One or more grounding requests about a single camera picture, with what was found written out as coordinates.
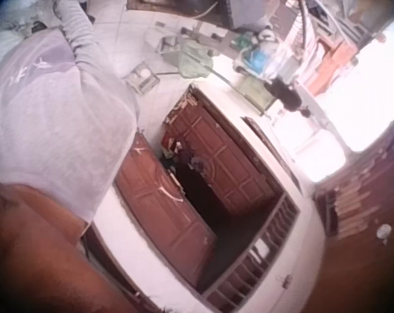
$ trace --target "wooden plank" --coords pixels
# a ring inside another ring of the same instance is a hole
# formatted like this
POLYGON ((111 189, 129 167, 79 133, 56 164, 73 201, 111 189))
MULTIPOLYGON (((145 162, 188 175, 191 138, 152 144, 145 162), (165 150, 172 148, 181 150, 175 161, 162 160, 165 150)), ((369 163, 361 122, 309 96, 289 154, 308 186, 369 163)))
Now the wooden plank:
POLYGON ((234 308, 237 307, 237 303, 234 303, 231 299, 227 298, 223 292, 221 292, 219 289, 215 291, 218 295, 220 295, 224 300, 226 300, 230 305, 232 305, 234 308))
POLYGON ((234 285, 232 285, 231 283, 229 283, 228 281, 225 282, 230 289, 232 289, 234 292, 236 292, 242 299, 244 299, 246 297, 246 295, 244 295, 243 293, 241 293, 238 289, 236 289, 234 287, 234 285))
POLYGON ((245 280, 243 280, 242 277, 240 277, 237 272, 233 272, 232 275, 234 275, 242 284, 244 284, 246 288, 248 288, 249 290, 252 289, 252 286, 247 282, 245 282, 245 280))

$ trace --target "floor tile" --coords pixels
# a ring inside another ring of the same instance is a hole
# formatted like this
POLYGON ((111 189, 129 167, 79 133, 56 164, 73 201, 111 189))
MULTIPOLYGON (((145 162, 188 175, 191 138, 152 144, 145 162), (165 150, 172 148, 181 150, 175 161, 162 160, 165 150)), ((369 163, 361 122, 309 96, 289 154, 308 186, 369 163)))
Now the floor tile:
POLYGON ((121 23, 116 39, 115 50, 117 52, 141 53, 145 43, 147 25, 121 23))
POLYGON ((196 27, 197 23, 198 23, 198 20, 193 20, 192 18, 181 17, 178 22, 177 28, 180 30, 182 27, 185 27, 188 30, 192 31, 192 29, 194 27, 196 27))
POLYGON ((106 50, 106 52, 115 51, 117 29, 119 24, 95 23, 93 27, 94 34, 104 50, 106 50))
POLYGON ((154 25, 157 22, 161 22, 168 28, 177 29, 180 20, 181 17, 178 15, 156 12, 152 24, 154 25))
POLYGON ((122 13, 122 23, 140 23, 151 25, 155 12, 141 10, 127 10, 122 13))
POLYGON ((140 53, 131 54, 129 52, 114 53, 114 69, 120 77, 125 77, 137 65, 145 61, 145 56, 140 53))
POLYGON ((126 0, 89 0, 88 13, 95 23, 119 23, 126 0))

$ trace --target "white wall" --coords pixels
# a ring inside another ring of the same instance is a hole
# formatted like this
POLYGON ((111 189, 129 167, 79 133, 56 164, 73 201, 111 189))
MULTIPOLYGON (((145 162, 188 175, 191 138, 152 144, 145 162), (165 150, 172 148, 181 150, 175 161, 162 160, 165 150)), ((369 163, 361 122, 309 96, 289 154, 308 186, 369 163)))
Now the white wall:
MULTIPOLYGON (((252 298, 240 310, 240 312, 244 313, 272 312, 271 310, 283 293, 283 289, 280 286, 281 282, 277 280, 277 277, 285 277, 288 274, 292 274, 294 264, 303 248, 303 238, 307 229, 312 227, 320 229, 321 225, 314 224, 311 226, 311 216, 317 214, 313 202, 300 194, 275 157, 240 118, 241 116, 259 118, 257 112, 250 106, 247 106, 239 98, 239 95, 225 93, 223 90, 211 86, 208 83, 198 83, 198 87, 216 103, 219 110, 253 144, 261 160, 271 168, 273 175, 281 181, 290 197, 301 210, 294 230, 290 234, 287 245, 284 247, 279 259, 272 266, 270 273, 252 298)), ((301 180, 300 183, 303 190, 306 192, 311 191, 308 180, 301 180)), ((94 223, 109 250, 128 276, 135 281, 137 286, 156 305, 161 308, 171 308, 174 309, 174 312, 180 313, 210 312, 210 309, 201 304, 182 285, 160 257, 153 252, 126 214, 124 208, 122 208, 114 189, 111 188, 108 191, 99 207, 94 223)), ((323 250, 320 249, 313 250, 306 257, 308 259, 309 257, 321 256, 322 252, 323 250)), ((308 274, 310 274, 309 276, 314 276, 317 271, 318 268, 310 268, 308 274)), ((307 298, 307 290, 303 290, 300 287, 299 292, 307 298)), ((285 300, 286 294, 283 294, 280 302, 285 300)))
POLYGON ((354 151, 367 148, 394 120, 394 22, 384 34, 385 43, 364 47, 358 65, 317 98, 354 151))
POLYGON ((153 252, 127 216, 113 187, 100 204, 94 224, 126 274, 157 306, 178 313, 211 312, 153 252))

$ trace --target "brown wooden door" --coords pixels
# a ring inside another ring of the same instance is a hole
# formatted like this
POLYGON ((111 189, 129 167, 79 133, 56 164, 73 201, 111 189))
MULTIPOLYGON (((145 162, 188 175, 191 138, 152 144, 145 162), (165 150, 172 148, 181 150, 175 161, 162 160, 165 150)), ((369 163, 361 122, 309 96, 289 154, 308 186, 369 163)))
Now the brown wooden door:
POLYGON ((170 114, 167 131, 183 137, 204 163, 204 177, 231 215, 265 205, 274 192, 236 143, 202 105, 170 114))
POLYGON ((143 135, 136 135, 115 181, 155 246, 195 286, 216 237, 184 199, 143 135))

